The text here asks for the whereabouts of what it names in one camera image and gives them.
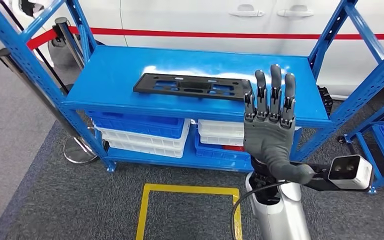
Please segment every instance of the yellow tape square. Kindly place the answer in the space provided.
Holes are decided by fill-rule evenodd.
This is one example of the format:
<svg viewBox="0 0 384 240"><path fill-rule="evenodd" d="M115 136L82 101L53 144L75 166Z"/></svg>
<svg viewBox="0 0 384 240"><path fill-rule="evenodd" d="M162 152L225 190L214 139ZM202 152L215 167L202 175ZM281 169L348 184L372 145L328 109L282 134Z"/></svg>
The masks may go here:
<svg viewBox="0 0 384 240"><path fill-rule="evenodd" d="M140 204L139 221L137 224L136 240L144 240L145 224L147 221L148 202L151 191L184 193L184 194L215 194L215 195L232 195L233 205L239 199L239 189L234 187L212 187L212 186L184 186L184 185L168 185L168 184L152 184L146 183L143 187L142 202ZM242 240L242 221L241 206L237 207L234 214L234 228L236 239Z"/></svg>

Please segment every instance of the white storage bin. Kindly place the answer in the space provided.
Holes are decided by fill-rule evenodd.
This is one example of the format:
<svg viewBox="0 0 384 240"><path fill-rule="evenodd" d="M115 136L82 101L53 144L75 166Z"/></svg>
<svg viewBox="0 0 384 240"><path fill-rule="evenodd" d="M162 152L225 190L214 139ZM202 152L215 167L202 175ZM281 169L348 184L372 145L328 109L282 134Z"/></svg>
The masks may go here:
<svg viewBox="0 0 384 240"><path fill-rule="evenodd" d="M134 152L140 152L145 154L154 154L154 155L161 155L166 157L172 157L172 158L181 158L183 157L183 150L181 149L164 149L161 147L153 147L151 145L139 145L135 143L129 143L129 142L122 142L122 141L114 141L107 139L109 146L111 148L116 149L124 149Z"/></svg>
<svg viewBox="0 0 384 240"><path fill-rule="evenodd" d="M185 119L181 136L178 139L97 126L95 126L95 128L102 133L102 138L108 141L112 148L181 158L183 156L183 150L185 148L190 125L191 120Z"/></svg>
<svg viewBox="0 0 384 240"><path fill-rule="evenodd" d="M233 138L233 137L221 137L221 136L200 136L200 142L203 144L215 144L215 145L227 145L227 146L244 146L244 138Z"/></svg>
<svg viewBox="0 0 384 240"><path fill-rule="evenodd" d="M198 132L202 136L244 138L244 123L233 121L198 120Z"/></svg>
<svg viewBox="0 0 384 240"><path fill-rule="evenodd" d="M243 122L199 119L198 132L203 144L244 146Z"/></svg>

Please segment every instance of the red rope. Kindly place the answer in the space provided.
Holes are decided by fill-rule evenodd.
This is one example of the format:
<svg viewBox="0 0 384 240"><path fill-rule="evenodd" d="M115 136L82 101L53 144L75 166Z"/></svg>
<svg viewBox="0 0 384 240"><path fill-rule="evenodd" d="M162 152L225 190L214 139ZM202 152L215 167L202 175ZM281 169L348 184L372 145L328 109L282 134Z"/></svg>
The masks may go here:
<svg viewBox="0 0 384 240"><path fill-rule="evenodd" d="M75 26L69 27L73 34L79 31ZM295 40L316 40L320 34L283 34L283 33L223 33L223 32L185 32L185 31L153 31L153 30L132 30L96 28L90 29L97 35L126 35L126 36L148 36L148 37L188 37L188 38L237 38L237 39L295 39ZM375 34L377 39L384 40L384 33ZM31 39L27 46L35 49L40 45L54 39L57 34L53 29ZM335 40L361 40L359 34L337 34Z"/></svg>

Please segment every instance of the stanchion post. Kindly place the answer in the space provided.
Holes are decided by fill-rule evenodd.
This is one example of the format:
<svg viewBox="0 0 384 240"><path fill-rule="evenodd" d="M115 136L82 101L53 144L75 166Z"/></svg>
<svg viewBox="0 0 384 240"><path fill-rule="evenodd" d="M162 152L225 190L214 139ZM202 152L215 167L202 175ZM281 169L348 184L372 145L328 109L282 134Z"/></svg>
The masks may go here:
<svg viewBox="0 0 384 240"><path fill-rule="evenodd" d="M65 39L65 43L67 44L68 49L74 57L75 62L77 63L80 69L85 67L85 62L83 60L82 46L76 37L69 30L68 19L66 17L58 17L55 19L55 24L61 30L61 34Z"/></svg>
<svg viewBox="0 0 384 240"><path fill-rule="evenodd" d="M61 123L64 129L72 136L64 145L64 156L67 160L75 164L90 163L97 158L88 144L82 139L74 127L66 120L61 112L54 106L48 96L29 80L19 65L11 57L11 52L7 48L0 50L0 60L7 66L29 89L31 89L39 100L46 106L52 115Z"/></svg>

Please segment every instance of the camera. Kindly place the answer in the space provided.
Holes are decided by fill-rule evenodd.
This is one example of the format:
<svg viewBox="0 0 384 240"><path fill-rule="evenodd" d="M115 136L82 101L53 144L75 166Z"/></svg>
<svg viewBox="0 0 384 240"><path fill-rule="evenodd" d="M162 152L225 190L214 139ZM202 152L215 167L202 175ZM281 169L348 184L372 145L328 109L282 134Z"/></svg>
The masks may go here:
<svg viewBox="0 0 384 240"><path fill-rule="evenodd" d="M340 189L364 190L372 183L373 166L360 155L333 159L328 180Z"/></svg>

